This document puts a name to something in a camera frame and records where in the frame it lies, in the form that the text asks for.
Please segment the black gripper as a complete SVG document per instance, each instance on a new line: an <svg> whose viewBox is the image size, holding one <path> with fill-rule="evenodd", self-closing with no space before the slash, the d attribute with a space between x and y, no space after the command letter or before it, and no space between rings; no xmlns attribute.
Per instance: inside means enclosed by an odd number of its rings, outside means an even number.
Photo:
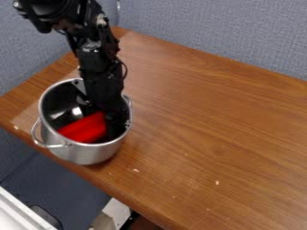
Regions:
<svg viewBox="0 0 307 230"><path fill-rule="evenodd" d="M80 65L79 75L84 89L78 90L78 105L84 116L104 113L107 140L112 141L126 132L130 119L122 96L127 65L120 59L110 64Z"/></svg>

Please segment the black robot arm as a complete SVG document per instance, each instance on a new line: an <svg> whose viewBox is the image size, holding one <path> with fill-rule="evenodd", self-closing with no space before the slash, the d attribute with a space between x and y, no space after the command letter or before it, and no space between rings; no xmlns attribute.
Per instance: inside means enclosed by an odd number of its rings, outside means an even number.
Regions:
<svg viewBox="0 0 307 230"><path fill-rule="evenodd" d="M96 0L13 0L13 7L39 32L64 34L86 86L80 92L82 111L87 116L98 111L104 125L100 137L118 138L127 119L127 66L118 57L119 40L100 4Z"/></svg>

